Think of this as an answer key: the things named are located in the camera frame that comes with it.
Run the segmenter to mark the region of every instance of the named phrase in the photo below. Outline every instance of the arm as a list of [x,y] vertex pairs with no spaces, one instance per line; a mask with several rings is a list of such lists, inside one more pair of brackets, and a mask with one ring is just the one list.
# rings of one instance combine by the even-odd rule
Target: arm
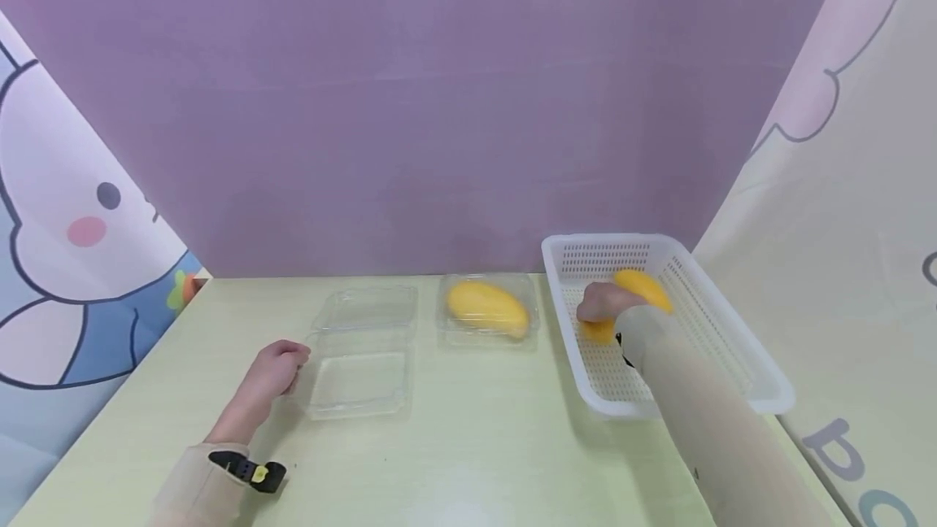
[[279,341],[257,355],[234,398],[205,441],[186,449],[155,498],[150,527],[227,527],[237,519],[246,485],[208,459],[215,451],[247,455],[247,443],[290,392],[309,349]]
[[612,283],[586,288],[579,319],[616,319],[621,348],[653,393],[719,527],[829,525],[777,439],[678,323]]

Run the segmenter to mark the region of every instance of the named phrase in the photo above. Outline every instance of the yellow fruit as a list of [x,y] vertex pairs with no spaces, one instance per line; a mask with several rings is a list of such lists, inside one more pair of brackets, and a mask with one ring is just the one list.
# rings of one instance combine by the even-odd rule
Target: yellow fruit
[[641,295],[650,305],[660,307],[667,313],[673,312],[673,305],[664,287],[661,287],[660,283],[647,273],[637,272],[633,268],[624,268],[615,274],[615,282],[619,287]]
[[530,317],[523,303],[500,287],[483,281],[461,281],[446,297],[451,314],[477,329],[493,329],[512,338],[528,333]]
[[615,342],[615,320],[605,320],[604,322],[579,322],[579,331],[587,340],[599,344],[611,344]]

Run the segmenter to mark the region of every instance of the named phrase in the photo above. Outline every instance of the cartoon eye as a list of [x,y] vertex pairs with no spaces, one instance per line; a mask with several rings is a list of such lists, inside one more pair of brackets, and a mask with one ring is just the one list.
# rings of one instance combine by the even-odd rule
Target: cartoon eye
[[120,190],[110,181],[98,184],[98,201],[106,209],[116,209],[120,205]]

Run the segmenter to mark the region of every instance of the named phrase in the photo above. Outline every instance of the pink cheek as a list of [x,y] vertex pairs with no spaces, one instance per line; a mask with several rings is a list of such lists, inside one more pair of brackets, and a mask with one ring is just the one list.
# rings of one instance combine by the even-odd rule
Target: pink cheek
[[68,242],[76,247],[93,247],[104,238],[107,225],[104,220],[94,216],[79,218],[68,225]]

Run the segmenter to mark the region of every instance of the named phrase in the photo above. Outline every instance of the purple wall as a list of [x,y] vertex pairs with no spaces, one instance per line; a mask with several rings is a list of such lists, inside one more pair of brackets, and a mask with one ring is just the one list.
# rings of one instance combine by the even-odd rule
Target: purple wall
[[696,244],[822,0],[0,0],[218,276]]

